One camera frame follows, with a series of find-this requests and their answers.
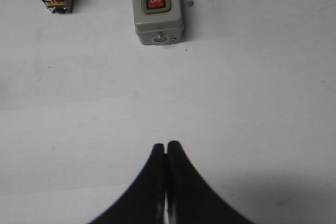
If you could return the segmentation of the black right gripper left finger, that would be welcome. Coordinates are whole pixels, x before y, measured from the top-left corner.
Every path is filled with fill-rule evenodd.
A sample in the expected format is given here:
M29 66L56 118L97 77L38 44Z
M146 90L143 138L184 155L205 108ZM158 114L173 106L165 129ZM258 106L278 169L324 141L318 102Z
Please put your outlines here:
M154 144L147 162L129 188L91 223L163 223L165 167L164 145Z

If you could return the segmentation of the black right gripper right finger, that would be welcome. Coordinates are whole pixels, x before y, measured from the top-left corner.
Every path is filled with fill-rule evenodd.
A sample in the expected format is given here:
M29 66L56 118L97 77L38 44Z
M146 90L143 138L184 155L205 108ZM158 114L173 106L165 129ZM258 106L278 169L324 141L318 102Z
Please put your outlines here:
M182 145L167 145L169 223L252 223L212 190L195 169Z

